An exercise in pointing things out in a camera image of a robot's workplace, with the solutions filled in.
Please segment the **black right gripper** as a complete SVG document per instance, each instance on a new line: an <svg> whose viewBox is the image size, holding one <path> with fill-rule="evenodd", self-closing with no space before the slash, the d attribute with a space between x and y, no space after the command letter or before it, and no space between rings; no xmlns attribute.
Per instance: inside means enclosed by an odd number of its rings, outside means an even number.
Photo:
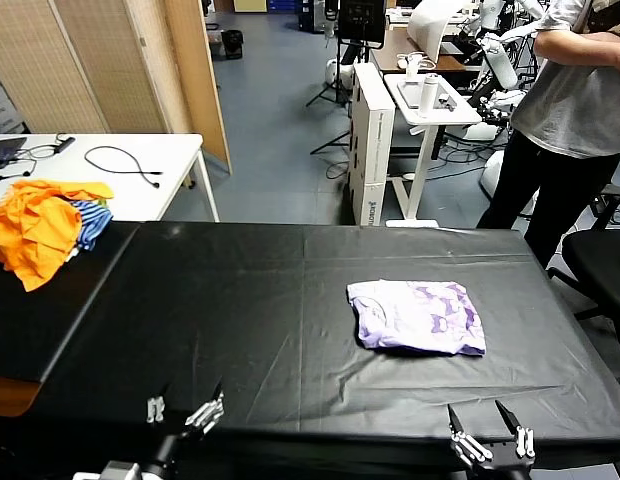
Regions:
<svg viewBox="0 0 620 480"><path fill-rule="evenodd" d="M524 427L501 401L495 405L514 440L480 444L463 426L448 404L451 447L457 457L470 469L468 479L530 480L534 458L534 431Z"/></svg>

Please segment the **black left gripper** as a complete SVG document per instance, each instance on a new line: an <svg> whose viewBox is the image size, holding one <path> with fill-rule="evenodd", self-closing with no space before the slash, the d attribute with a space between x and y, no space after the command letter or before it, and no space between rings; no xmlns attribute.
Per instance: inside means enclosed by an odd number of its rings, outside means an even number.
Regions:
<svg viewBox="0 0 620 480"><path fill-rule="evenodd" d="M158 446L141 464L141 479L175 479L177 457L180 449L203 435L207 435L224 415L224 393L219 381L211 398L190 416L178 415L166 419L160 430ZM162 396L151 397L146 402L146 422L164 422L165 401Z"/></svg>

